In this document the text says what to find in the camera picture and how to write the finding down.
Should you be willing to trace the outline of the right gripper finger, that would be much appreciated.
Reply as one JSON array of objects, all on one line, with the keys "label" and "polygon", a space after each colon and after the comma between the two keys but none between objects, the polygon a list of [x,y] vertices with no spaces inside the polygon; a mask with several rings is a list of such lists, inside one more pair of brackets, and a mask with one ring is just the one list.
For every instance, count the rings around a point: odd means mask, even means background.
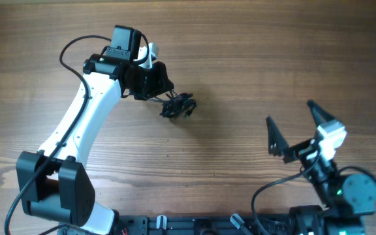
[{"label": "right gripper finger", "polygon": [[283,156],[284,151],[289,148],[275,121],[271,116],[266,118],[268,130],[268,153],[273,156]]},{"label": "right gripper finger", "polygon": [[335,119],[335,117],[332,114],[324,110],[314,100],[308,100],[307,106],[310,109],[311,115],[313,116],[313,120],[316,126],[319,126],[323,123],[327,123]]}]

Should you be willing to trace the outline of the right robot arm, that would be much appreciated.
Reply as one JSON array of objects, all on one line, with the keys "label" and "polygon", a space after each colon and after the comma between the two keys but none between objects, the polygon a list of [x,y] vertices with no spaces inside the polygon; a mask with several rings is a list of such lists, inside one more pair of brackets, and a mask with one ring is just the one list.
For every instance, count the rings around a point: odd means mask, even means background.
[{"label": "right robot arm", "polygon": [[334,162],[343,144],[345,125],[309,100],[316,131],[313,138],[294,146],[287,144],[271,117],[266,118],[269,154],[286,164],[299,161],[303,176],[320,198],[321,205],[297,206],[289,210],[288,234],[365,234],[362,218],[376,212],[376,178],[367,170],[352,166],[345,174]]}]

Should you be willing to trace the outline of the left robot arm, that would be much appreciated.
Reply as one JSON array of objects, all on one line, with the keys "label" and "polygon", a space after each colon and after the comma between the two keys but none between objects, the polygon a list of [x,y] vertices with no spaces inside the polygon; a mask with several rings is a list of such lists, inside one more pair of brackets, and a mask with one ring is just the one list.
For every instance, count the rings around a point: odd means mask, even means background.
[{"label": "left robot arm", "polygon": [[84,62],[78,78],[79,90],[52,135],[37,151],[18,157],[20,191],[13,204],[26,215],[55,221],[60,229],[124,234],[119,213],[96,201],[86,172],[101,127],[126,97],[161,102],[164,118],[180,115],[194,101],[189,94],[174,92],[156,46],[132,27],[115,26],[108,45]]}]

